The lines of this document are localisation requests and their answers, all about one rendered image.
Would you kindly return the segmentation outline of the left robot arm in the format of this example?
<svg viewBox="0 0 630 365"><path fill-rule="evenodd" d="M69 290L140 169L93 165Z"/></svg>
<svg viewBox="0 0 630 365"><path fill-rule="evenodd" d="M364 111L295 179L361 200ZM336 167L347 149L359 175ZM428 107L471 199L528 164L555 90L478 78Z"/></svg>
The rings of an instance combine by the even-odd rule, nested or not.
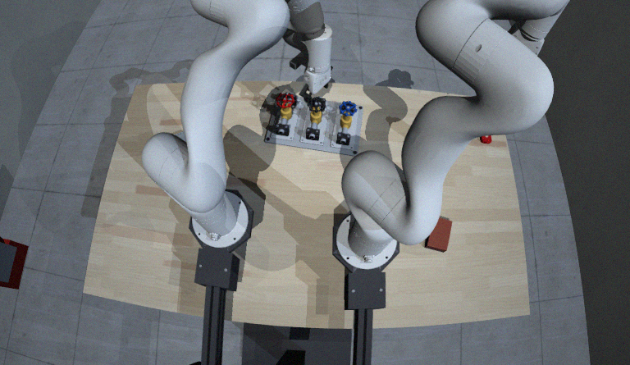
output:
<svg viewBox="0 0 630 365"><path fill-rule="evenodd" d="M192 216L195 234L209 246L225 248L242 238L249 223L243 201L225 191L222 124L235 80L248 62L281 38L301 51L291 68L326 71L332 29L324 23L320 0L190 2L200 16L228 27L228 35L199 54L189 69L180 101L186 142L158 133L144 145L141 157L148 176Z"/></svg>

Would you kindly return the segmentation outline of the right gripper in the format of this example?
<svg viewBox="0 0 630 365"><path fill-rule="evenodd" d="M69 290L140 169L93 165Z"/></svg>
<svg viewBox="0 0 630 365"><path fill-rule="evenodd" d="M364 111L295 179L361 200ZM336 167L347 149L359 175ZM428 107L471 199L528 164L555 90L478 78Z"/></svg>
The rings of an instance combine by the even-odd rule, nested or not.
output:
<svg viewBox="0 0 630 365"><path fill-rule="evenodd" d="M519 21L516 21L514 25L508 31L526 47L532 50L536 55L541 51L541 47L544 43L544 39L537 39L527 34L521 27ZM516 36L517 35L517 36Z"/></svg>

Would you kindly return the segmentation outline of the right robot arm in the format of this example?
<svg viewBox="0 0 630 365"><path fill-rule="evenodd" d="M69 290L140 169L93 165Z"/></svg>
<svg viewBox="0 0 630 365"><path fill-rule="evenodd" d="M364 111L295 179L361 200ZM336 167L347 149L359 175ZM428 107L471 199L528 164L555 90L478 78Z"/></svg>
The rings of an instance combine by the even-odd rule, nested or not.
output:
<svg viewBox="0 0 630 365"><path fill-rule="evenodd" d="M426 103L405 136L403 170L376 151L350 160L341 188L352 214L336 235L348 264L373 269L391 258L397 241L423 242L438 222L445 177L468 144L477 137L518 133L545 115L554 93L548 67L492 20L519 21L527 34L544 39L569 1L429 0L423 5L415 25L420 44L477 96Z"/></svg>

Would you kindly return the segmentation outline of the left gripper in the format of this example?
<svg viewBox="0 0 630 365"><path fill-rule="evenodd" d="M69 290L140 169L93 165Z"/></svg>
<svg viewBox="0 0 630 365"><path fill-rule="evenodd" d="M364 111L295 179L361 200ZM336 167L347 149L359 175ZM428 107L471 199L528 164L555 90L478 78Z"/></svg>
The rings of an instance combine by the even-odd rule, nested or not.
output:
<svg viewBox="0 0 630 365"><path fill-rule="evenodd" d="M299 95L304 98L306 103L312 103L312 94L317 93L322 87L328 88L328 81L331 79L331 71L333 66L329 66L326 71L315 73L305 68L304 71L304 87L300 91ZM309 94L306 92L310 91Z"/></svg>

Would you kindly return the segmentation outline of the reddish-brown rectangular block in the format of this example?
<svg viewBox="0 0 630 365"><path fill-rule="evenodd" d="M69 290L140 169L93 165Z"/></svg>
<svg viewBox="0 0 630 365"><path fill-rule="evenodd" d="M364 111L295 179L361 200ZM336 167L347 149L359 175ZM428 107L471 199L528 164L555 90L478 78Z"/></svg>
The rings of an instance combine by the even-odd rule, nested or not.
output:
<svg viewBox="0 0 630 365"><path fill-rule="evenodd" d="M452 221L439 218L432 233L427 237L425 248L445 252L448 248Z"/></svg>

